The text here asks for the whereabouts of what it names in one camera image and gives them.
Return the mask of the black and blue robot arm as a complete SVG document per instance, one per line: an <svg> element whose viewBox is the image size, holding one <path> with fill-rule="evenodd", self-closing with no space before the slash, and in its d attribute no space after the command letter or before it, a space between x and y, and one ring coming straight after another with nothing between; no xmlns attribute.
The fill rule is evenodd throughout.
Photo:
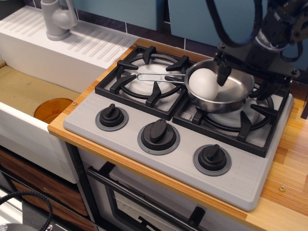
<svg viewBox="0 0 308 231"><path fill-rule="evenodd" d="M233 41L225 31L215 2L206 2L216 32L221 39L214 60L218 65L217 83L223 86L233 69L262 79L252 93L259 100L291 85L300 76L292 65L303 53L308 37L306 0L270 0L263 14L262 2L254 2L255 17L251 34L243 42Z"/></svg>

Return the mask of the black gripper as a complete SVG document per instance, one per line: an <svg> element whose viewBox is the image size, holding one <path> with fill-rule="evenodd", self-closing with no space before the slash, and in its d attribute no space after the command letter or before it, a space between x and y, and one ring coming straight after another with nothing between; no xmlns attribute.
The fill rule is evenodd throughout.
<svg viewBox="0 0 308 231"><path fill-rule="evenodd" d="M216 24L215 28L222 41L214 58L220 86L225 84L233 69L254 75L264 80L256 90L256 99L261 101L300 76L299 69L292 65L294 59L282 54L289 45L300 44L300 24L254 27L243 43L231 40L222 24Z"/></svg>

